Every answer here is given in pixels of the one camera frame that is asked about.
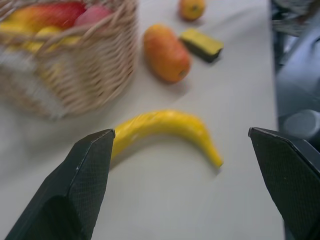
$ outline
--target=yellow sponge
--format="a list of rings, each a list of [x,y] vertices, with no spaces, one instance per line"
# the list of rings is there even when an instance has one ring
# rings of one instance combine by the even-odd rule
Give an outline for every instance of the yellow sponge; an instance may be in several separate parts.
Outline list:
[[[208,63],[212,63],[224,48],[223,42],[198,32],[194,28],[189,28],[183,32],[180,40],[191,53],[199,56]]]

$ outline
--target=banana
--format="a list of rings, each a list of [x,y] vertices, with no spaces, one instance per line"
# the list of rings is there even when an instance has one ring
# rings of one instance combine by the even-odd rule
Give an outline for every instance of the banana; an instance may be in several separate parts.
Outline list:
[[[138,139],[154,134],[171,134],[187,139],[204,151],[218,168],[223,164],[204,123],[197,117],[176,110],[138,115],[115,128],[111,160]]]

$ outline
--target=wicker basket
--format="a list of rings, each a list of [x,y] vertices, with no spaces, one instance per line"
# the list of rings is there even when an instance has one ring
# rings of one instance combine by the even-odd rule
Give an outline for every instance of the wicker basket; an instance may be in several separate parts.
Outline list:
[[[0,17],[47,0],[0,0]],[[85,0],[87,6],[95,0]],[[114,13],[94,25],[53,37],[0,31],[0,92],[25,110],[60,119],[114,99],[129,83],[137,63],[137,0],[106,0]],[[69,45],[56,44],[80,37]],[[23,45],[43,41],[34,53]]]

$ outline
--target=table surface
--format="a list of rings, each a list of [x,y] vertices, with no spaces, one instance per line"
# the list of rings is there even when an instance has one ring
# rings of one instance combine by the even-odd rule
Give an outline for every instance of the table surface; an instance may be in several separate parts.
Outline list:
[[[140,57],[134,81],[104,109],[48,122],[0,105],[0,239],[44,178],[82,137],[137,114],[178,109],[207,124],[224,158],[217,173],[189,143],[154,137],[119,156],[109,173],[93,240],[283,240],[283,223],[260,173],[249,127],[276,128],[267,0],[208,1],[200,21],[177,16],[177,2],[142,0],[142,33],[162,22],[199,28],[224,42],[214,65],[193,58],[187,78],[157,81]]]

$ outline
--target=mango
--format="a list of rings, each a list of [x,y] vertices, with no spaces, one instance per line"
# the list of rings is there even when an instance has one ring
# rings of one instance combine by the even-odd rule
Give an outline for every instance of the mango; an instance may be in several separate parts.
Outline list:
[[[179,13],[181,17],[188,21],[194,21],[200,18],[206,8],[205,0],[180,0]]]
[[[168,83],[181,81],[190,70],[188,50],[165,25],[155,24],[144,32],[143,51],[151,69]]]
[[[85,11],[86,5],[80,1],[39,3],[14,11],[9,19],[23,23],[36,32],[48,26],[65,30],[73,27]]]

